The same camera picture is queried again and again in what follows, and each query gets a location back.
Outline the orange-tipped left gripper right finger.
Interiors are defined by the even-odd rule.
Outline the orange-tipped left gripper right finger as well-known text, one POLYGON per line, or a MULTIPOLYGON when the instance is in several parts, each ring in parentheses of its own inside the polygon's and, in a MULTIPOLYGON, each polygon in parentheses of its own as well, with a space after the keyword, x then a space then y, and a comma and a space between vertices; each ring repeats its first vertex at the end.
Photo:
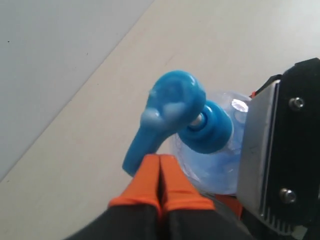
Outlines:
POLYGON ((216 212, 212 200, 188 181, 176 158, 160 156, 163 183, 162 210, 169 240, 252 240, 216 212))

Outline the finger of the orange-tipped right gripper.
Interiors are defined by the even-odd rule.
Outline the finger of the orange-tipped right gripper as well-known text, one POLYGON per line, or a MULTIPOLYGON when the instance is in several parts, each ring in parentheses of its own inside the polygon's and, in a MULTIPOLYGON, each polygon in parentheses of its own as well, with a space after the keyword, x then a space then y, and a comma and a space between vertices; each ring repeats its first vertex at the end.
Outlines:
POLYGON ((238 199, 233 195, 211 194, 200 192, 200 194, 208 199, 211 199, 215 205, 218 214, 227 220, 241 220, 243 206, 238 199))

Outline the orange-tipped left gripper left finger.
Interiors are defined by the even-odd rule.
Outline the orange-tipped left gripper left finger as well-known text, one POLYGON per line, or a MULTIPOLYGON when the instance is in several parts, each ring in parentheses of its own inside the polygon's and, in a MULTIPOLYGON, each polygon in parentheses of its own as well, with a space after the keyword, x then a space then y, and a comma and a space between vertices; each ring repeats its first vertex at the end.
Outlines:
POLYGON ((156 240, 160 202, 160 157, 148 154, 124 192, 106 211, 69 240, 156 240))

